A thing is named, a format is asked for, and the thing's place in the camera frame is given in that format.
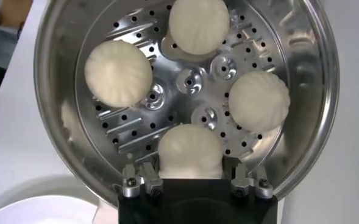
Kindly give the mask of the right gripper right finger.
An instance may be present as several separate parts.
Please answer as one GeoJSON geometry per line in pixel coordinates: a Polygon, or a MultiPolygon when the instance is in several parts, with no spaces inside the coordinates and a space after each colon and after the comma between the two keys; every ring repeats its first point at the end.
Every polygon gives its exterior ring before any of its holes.
{"type": "Polygon", "coordinates": [[[223,178],[230,180],[231,192],[236,197],[246,197],[251,192],[263,200],[274,196],[274,188],[268,181],[264,166],[249,169],[238,158],[224,156],[223,178]]]}

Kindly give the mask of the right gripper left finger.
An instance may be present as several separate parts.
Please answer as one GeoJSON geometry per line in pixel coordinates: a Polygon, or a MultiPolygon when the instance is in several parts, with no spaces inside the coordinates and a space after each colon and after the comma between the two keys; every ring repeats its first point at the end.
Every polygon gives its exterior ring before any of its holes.
{"type": "Polygon", "coordinates": [[[122,194],[126,198],[135,198],[141,194],[141,186],[151,197],[159,197],[163,193],[163,180],[159,178],[152,163],[143,163],[138,170],[133,164],[123,168],[122,194]]]}

